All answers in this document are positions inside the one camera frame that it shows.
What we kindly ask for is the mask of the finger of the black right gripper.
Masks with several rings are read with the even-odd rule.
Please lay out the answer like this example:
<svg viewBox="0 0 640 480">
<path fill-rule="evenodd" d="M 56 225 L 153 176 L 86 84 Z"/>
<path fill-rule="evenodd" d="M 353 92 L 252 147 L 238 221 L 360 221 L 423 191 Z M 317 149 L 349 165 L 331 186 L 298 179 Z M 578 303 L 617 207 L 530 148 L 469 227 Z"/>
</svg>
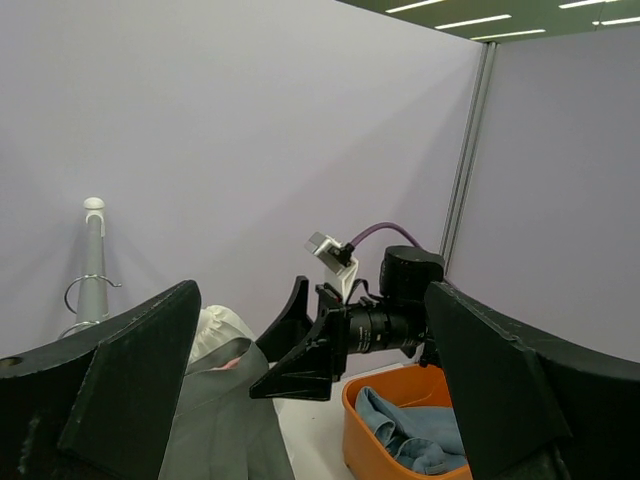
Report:
<svg viewBox="0 0 640 480">
<path fill-rule="evenodd" d="M 282 360 L 292 349 L 302 344 L 304 352 L 317 349 L 318 345 L 306 340 L 313 327 L 307 312 L 309 279 L 297 276 L 292 292 L 280 314 L 256 340 L 256 345 L 269 363 Z"/>
<path fill-rule="evenodd" d="M 315 320 L 306 340 L 314 343 L 320 334 L 320 324 Z M 305 353 L 302 344 L 292 349 L 251 385 L 249 395 L 253 399 L 294 399 L 328 401 L 332 385 L 327 365 L 329 351 L 326 347 L 312 348 Z"/>
</svg>

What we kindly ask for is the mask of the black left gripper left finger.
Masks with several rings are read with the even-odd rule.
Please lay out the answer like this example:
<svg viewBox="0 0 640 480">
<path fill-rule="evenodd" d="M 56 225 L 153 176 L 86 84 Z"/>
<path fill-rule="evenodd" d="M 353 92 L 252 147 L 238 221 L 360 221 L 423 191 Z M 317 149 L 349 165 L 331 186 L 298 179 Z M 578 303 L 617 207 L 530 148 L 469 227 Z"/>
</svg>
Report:
<svg viewBox="0 0 640 480">
<path fill-rule="evenodd" d="M 96 326 L 1 361 L 4 479 L 155 479 L 201 294 L 181 281 Z"/>
</svg>

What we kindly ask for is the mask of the blue denim skirt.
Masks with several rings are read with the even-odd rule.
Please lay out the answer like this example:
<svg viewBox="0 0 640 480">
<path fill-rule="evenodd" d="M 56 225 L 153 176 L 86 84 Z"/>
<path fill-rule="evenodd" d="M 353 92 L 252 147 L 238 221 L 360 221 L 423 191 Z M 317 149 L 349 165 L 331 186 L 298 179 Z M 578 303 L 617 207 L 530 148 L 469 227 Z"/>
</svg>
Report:
<svg viewBox="0 0 640 480">
<path fill-rule="evenodd" d="M 415 473 L 442 475 L 468 464 L 451 407 L 401 408 L 364 387 L 355 410 L 390 456 Z"/>
</svg>

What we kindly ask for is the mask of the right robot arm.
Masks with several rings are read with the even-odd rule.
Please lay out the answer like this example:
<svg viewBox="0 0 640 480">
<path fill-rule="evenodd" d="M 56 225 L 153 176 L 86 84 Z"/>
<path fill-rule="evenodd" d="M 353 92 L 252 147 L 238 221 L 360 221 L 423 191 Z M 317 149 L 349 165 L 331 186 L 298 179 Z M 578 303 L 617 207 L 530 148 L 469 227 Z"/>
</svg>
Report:
<svg viewBox="0 0 640 480">
<path fill-rule="evenodd" d="M 440 255 L 411 245 L 386 248 L 379 292 L 358 301 L 318 284 L 317 316 L 307 312 L 311 291 L 296 278 L 281 313 L 257 339 L 269 370 L 249 389 L 253 399 L 327 401 L 353 354 L 400 350 L 422 367 L 439 365 L 425 306 L 427 287 L 444 278 Z"/>
</svg>

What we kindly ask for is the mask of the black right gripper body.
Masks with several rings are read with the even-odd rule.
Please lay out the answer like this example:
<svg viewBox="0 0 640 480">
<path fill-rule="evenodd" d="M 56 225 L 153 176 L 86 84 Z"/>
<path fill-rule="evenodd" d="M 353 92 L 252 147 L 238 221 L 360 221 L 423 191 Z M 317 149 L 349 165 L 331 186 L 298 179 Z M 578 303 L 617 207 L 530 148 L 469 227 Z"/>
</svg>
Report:
<svg viewBox="0 0 640 480">
<path fill-rule="evenodd" d="M 314 343 L 328 349 L 329 378 L 334 382 L 346 371 L 350 355 L 399 350 L 411 358 L 426 340 L 423 306 L 370 296 L 346 303 L 327 283 L 316 286 L 315 291 L 320 334 Z"/>
</svg>

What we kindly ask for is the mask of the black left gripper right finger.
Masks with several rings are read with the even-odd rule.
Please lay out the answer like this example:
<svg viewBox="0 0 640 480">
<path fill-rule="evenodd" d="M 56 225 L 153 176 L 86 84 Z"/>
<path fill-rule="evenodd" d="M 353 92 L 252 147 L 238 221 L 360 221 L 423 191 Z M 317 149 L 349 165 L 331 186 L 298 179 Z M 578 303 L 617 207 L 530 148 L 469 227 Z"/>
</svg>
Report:
<svg viewBox="0 0 640 480">
<path fill-rule="evenodd" d="M 431 284 L 425 304 L 475 479 L 636 479 L 639 365 Z"/>
</svg>

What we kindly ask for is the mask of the pink hanger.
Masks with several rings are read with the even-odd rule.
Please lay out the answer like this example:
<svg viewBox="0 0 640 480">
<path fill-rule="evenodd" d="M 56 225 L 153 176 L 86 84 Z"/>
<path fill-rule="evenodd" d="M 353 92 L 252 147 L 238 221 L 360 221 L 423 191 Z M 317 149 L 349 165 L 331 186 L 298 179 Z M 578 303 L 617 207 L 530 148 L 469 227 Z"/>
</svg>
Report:
<svg viewBox="0 0 640 480">
<path fill-rule="evenodd" d="M 221 369 L 221 370 L 229 370 L 229 369 L 236 368 L 236 367 L 237 367 L 237 365 L 239 364 L 240 360 L 241 360 L 241 358 L 240 358 L 240 357 L 237 357 L 237 358 L 231 359 L 231 360 L 230 360 L 230 361 L 228 361 L 226 364 L 222 365 L 222 366 L 220 367 L 220 369 Z"/>
</svg>

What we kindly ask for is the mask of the cream plastic hanger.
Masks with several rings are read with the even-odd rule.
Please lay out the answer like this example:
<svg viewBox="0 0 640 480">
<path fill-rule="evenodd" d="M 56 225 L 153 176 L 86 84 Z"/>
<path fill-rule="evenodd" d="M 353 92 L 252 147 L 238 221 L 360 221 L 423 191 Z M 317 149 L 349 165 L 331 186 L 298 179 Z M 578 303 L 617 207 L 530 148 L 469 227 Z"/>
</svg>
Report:
<svg viewBox="0 0 640 480">
<path fill-rule="evenodd" d="M 71 306 L 69 295 L 74 286 L 79 287 L 77 305 Z M 85 274 L 74 279 L 64 292 L 63 300 L 69 312 L 75 315 L 75 323 L 58 335 L 58 340 L 81 330 L 99 325 L 110 317 L 108 288 L 121 288 L 105 275 Z"/>
</svg>

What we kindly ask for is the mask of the grey pleated skirt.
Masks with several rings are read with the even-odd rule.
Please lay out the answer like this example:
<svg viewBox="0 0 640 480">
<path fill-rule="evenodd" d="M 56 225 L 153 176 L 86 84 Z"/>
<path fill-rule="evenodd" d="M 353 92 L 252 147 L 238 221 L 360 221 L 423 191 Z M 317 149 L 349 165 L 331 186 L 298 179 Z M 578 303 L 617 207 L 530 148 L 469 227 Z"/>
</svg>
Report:
<svg viewBox="0 0 640 480">
<path fill-rule="evenodd" d="M 236 368 L 221 370 L 240 357 Z M 270 399 L 249 389 L 268 370 L 247 338 L 236 338 L 188 366 L 161 479 L 292 479 L 294 472 Z"/>
</svg>

